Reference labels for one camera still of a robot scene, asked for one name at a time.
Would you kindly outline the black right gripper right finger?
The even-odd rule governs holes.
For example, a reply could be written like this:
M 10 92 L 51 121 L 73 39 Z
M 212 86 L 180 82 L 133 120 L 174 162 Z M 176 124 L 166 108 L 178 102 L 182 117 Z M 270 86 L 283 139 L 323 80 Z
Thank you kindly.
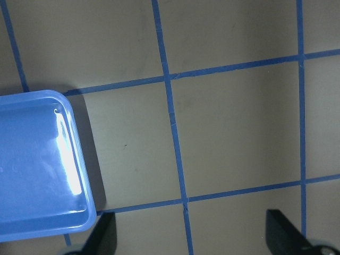
M 328 245 L 313 245 L 278 209 L 266 211 L 266 245 L 274 255 L 339 254 Z

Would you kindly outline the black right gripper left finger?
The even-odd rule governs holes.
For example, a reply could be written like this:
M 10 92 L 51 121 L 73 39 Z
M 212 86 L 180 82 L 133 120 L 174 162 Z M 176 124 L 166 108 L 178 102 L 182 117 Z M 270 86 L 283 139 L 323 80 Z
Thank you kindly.
M 114 212 L 101 215 L 80 254 L 115 254 L 117 248 L 116 218 Z

